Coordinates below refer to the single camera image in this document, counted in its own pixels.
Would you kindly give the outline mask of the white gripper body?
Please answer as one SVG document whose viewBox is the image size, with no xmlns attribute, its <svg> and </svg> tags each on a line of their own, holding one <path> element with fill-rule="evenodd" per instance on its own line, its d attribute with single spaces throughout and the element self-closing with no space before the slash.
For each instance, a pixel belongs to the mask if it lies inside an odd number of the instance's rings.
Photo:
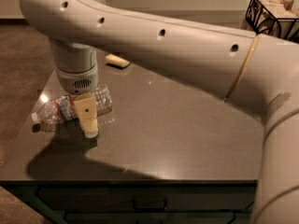
<svg viewBox="0 0 299 224">
<path fill-rule="evenodd" d="M 56 69 L 61 87 L 70 94 L 81 94 L 94 90 L 98 85 L 97 65 L 83 73 L 67 73 Z"/>
</svg>

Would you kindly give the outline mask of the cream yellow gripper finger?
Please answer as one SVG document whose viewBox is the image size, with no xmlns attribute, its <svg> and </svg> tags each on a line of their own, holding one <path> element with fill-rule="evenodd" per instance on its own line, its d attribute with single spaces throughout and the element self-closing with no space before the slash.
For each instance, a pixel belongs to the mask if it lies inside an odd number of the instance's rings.
<svg viewBox="0 0 299 224">
<path fill-rule="evenodd" d="M 90 93 L 78 95 L 74 99 L 74 108 L 85 136 L 87 138 L 94 138 L 98 135 L 95 97 Z"/>
</svg>

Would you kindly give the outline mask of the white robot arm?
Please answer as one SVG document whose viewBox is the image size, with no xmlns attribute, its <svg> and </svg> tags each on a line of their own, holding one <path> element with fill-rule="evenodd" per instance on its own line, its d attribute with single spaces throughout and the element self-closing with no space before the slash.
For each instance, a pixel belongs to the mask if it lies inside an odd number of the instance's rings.
<svg viewBox="0 0 299 224">
<path fill-rule="evenodd" d="M 250 224 L 299 224 L 299 46 L 269 35 L 121 10 L 105 0 L 20 0 L 49 37 L 63 89 L 97 85 L 97 49 L 258 118 L 263 161 Z"/>
</svg>

